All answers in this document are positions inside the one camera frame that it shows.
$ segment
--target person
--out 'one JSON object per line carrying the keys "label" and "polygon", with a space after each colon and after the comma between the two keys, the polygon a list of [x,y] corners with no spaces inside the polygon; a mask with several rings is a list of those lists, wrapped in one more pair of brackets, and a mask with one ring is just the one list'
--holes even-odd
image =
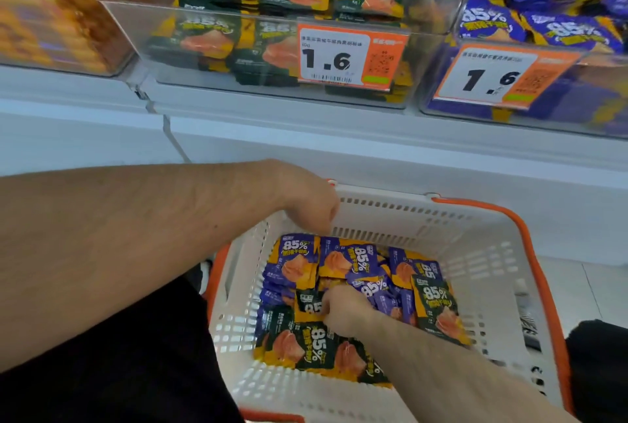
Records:
{"label": "person", "polygon": [[[280,210],[325,235],[339,204],[326,181],[276,160],[1,178],[0,421],[242,422],[204,300],[179,276]],[[350,287],[327,292],[323,311],[422,423],[575,421]]]}

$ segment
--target stack of snack packages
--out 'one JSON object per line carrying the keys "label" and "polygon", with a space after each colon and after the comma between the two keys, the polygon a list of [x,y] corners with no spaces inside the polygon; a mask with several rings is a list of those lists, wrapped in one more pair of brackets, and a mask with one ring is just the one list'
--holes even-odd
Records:
{"label": "stack of snack packages", "polygon": [[337,285],[353,286],[392,319],[470,345],[438,262],[400,248],[294,233],[279,238],[263,271],[254,358],[391,387],[360,341],[338,336],[323,323],[323,295]]}
{"label": "stack of snack packages", "polygon": [[[628,0],[468,0],[462,39],[573,47],[585,55],[545,90],[528,111],[432,102],[429,108],[508,121],[511,114],[612,128],[628,133]],[[457,42],[450,56],[457,53]]]}
{"label": "stack of snack packages", "polygon": [[[175,67],[230,72],[244,86],[311,87],[298,82],[298,18],[406,28],[401,22],[402,3],[403,0],[176,0],[174,6],[186,11],[169,18],[153,33],[148,51],[154,61]],[[402,61],[388,92],[335,86],[327,87],[326,92],[403,102],[411,89],[410,65]]]}
{"label": "stack of snack packages", "polygon": [[0,62],[116,74],[132,48],[98,0],[0,0]]}

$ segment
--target white plastic basket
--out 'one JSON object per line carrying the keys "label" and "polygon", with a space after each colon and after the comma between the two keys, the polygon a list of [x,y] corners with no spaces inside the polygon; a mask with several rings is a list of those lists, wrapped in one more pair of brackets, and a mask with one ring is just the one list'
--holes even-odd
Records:
{"label": "white plastic basket", "polygon": [[[565,340],[518,216],[471,201],[346,185],[336,190],[341,206],[334,236],[416,250],[438,260],[477,351],[537,386],[555,405],[571,408]],[[209,330],[238,406],[254,410],[244,411],[245,417],[263,421],[414,422],[395,390],[253,360],[262,271],[277,238],[295,231],[284,213],[276,213],[222,250],[214,264],[207,292]],[[540,353],[524,344],[515,300],[515,291],[522,290],[527,290]]]}

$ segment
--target person's arm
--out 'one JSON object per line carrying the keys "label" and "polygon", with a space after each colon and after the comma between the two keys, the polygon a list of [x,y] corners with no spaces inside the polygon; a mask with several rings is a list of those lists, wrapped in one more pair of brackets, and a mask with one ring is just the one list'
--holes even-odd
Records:
{"label": "person's arm", "polygon": [[270,214],[326,234],[326,181],[276,160],[0,178],[0,372],[159,289]]}
{"label": "person's arm", "polygon": [[478,353],[374,310],[350,286],[323,297],[325,324],[362,341],[421,423],[577,423]]}

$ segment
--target price tag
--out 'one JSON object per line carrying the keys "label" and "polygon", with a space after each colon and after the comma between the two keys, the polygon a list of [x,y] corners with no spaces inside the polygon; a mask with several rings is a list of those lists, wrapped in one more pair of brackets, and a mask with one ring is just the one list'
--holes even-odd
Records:
{"label": "price tag", "polygon": [[408,34],[298,25],[299,80],[388,91]]}
{"label": "price tag", "polygon": [[511,45],[465,44],[434,98],[527,110],[581,55]]}

